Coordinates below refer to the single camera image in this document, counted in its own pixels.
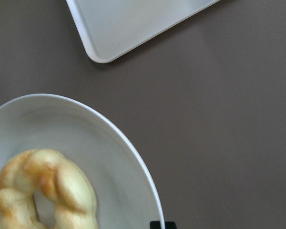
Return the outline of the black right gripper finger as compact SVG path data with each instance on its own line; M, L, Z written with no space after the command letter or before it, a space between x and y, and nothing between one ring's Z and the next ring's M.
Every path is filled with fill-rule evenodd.
M160 221L151 221L150 229L176 229L176 223L173 221L165 221L162 227Z

